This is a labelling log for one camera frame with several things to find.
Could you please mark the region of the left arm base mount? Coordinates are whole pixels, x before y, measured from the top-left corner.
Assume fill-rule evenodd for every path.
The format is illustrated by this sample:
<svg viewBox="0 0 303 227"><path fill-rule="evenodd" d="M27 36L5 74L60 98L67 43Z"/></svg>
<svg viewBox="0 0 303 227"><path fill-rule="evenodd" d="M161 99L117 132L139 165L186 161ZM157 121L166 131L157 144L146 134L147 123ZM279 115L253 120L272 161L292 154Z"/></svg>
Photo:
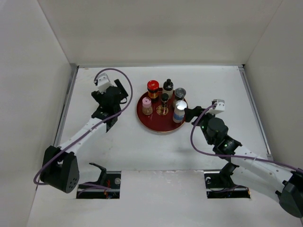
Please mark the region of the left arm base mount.
<svg viewBox="0 0 303 227"><path fill-rule="evenodd" d="M99 169L98 179L79 184L76 199L119 199L121 187L121 171L107 171L103 166L89 163Z"/></svg>

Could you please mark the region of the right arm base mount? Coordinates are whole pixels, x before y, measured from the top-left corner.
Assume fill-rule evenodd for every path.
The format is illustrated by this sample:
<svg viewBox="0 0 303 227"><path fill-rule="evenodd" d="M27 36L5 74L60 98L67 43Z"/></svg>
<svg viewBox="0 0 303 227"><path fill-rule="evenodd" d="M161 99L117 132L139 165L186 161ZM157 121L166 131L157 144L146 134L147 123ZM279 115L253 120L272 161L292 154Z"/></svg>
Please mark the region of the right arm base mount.
<svg viewBox="0 0 303 227"><path fill-rule="evenodd" d="M221 170L204 171L208 199L250 199L249 189L232 181L231 175L235 169L236 165L227 163Z"/></svg>

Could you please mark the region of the red round tray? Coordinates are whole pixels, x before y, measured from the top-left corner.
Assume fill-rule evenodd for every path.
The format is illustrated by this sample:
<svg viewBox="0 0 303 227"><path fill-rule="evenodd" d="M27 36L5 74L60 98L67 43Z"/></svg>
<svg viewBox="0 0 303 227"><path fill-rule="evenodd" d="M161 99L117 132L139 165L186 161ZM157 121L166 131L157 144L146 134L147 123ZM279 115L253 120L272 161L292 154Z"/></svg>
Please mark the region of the red round tray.
<svg viewBox="0 0 303 227"><path fill-rule="evenodd" d="M173 121L173 101L175 99L175 95L168 101L168 113L166 115L159 115L157 113L157 108L161 106L161 99L160 96L162 94L162 88L159 88L159 98L156 102L152 102L151 106L153 108L153 112L150 115L145 115L142 111L143 107L143 98L148 97L148 92L142 94L139 98L136 106L137 117L139 121L148 129L155 131L155 132L171 132L179 127L181 127L185 123L185 117L183 118L182 122L175 123Z"/></svg>

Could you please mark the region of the clear cap pepper grinder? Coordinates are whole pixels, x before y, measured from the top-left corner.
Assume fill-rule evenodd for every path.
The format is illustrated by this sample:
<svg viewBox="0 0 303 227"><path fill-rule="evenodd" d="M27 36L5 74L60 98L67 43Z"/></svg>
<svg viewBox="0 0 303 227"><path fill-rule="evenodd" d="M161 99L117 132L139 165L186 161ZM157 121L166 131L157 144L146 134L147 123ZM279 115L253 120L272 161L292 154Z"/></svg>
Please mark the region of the clear cap pepper grinder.
<svg viewBox="0 0 303 227"><path fill-rule="evenodd" d="M174 95L175 98L173 100L173 107L175 107L177 101L184 100L184 97L186 95L186 90L182 87L176 88L174 91Z"/></svg>

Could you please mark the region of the red lid sauce jar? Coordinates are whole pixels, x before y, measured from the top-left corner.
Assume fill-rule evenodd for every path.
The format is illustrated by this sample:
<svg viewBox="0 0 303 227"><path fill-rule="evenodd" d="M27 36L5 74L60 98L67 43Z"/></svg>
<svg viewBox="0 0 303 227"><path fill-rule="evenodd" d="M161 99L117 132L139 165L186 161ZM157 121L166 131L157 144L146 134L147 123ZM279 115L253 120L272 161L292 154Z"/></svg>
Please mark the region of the red lid sauce jar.
<svg viewBox="0 0 303 227"><path fill-rule="evenodd" d="M159 96L159 83L156 80L150 80L147 83L148 97L152 102L158 100Z"/></svg>

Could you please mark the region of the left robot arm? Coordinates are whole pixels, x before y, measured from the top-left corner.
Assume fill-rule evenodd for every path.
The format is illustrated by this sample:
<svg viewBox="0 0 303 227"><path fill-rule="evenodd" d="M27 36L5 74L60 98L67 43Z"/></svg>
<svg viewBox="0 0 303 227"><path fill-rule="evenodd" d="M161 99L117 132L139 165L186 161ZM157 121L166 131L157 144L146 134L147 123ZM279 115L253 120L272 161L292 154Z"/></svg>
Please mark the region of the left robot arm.
<svg viewBox="0 0 303 227"><path fill-rule="evenodd" d="M111 83L107 75L102 74L101 78L97 79L97 87L91 95L97 101L98 108L89 121L65 143L46 149L43 166L38 175L41 184L70 193L80 179L76 155L87 151L87 145L107 133L122 113L120 105L129 104L128 93L118 79Z"/></svg>

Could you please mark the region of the blue label silver cap bottle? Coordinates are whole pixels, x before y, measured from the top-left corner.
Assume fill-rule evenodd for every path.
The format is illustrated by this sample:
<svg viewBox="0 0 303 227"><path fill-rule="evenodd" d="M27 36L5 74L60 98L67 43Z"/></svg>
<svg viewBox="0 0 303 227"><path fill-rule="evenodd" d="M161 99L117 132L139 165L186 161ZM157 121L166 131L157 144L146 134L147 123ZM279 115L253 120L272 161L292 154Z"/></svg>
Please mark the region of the blue label silver cap bottle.
<svg viewBox="0 0 303 227"><path fill-rule="evenodd" d="M187 103L184 100L179 100L175 103L173 122L181 123L183 121L186 108L187 108Z"/></svg>

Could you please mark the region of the pink lid spice bottle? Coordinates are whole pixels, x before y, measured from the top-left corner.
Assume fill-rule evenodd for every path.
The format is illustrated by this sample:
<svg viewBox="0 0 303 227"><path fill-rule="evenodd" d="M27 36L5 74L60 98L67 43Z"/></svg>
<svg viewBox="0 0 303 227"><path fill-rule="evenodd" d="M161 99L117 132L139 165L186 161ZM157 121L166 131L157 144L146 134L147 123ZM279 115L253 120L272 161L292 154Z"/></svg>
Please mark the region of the pink lid spice bottle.
<svg viewBox="0 0 303 227"><path fill-rule="evenodd" d="M142 99L142 113L144 115L151 115L153 112L152 101L149 97L144 97Z"/></svg>

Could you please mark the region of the black lid spice bottle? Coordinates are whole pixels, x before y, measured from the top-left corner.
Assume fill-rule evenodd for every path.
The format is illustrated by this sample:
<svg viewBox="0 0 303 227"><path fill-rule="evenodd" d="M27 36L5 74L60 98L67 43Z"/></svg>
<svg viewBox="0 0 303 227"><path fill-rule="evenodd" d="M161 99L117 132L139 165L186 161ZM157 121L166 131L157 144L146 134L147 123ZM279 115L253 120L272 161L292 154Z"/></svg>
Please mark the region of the black lid spice bottle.
<svg viewBox="0 0 303 227"><path fill-rule="evenodd" d="M169 95L167 93L163 93L161 95L161 109L160 109L161 115L166 115L168 113L168 100L169 100Z"/></svg>

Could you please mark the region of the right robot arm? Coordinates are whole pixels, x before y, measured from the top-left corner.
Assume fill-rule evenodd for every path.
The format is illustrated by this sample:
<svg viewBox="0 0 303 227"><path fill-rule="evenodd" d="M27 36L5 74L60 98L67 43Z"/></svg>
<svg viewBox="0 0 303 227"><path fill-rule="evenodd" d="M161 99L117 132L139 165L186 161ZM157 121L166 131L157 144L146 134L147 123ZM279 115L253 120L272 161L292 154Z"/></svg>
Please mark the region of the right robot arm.
<svg viewBox="0 0 303 227"><path fill-rule="evenodd" d="M185 109L185 121L199 127L207 144L213 146L213 157L226 160L221 170L220 183L225 187L233 184L250 189L275 200L284 211L296 218L303 217L303 171L281 162L258 157L228 135L224 121L210 113L217 104L206 109L197 106Z"/></svg>

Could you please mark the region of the black knob salt grinder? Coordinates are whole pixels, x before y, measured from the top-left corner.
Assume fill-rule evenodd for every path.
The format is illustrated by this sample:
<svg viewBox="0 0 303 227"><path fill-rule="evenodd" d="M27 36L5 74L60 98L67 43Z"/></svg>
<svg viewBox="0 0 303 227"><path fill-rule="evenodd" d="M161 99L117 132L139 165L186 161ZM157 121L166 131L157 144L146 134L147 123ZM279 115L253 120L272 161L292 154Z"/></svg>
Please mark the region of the black knob salt grinder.
<svg viewBox="0 0 303 227"><path fill-rule="evenodd" d="M171 79L167 79L163 83L162 93L167 94L169 96L169 99L171 99L173 95L173 88L174 88L173 82L171 81Z"/></svg>

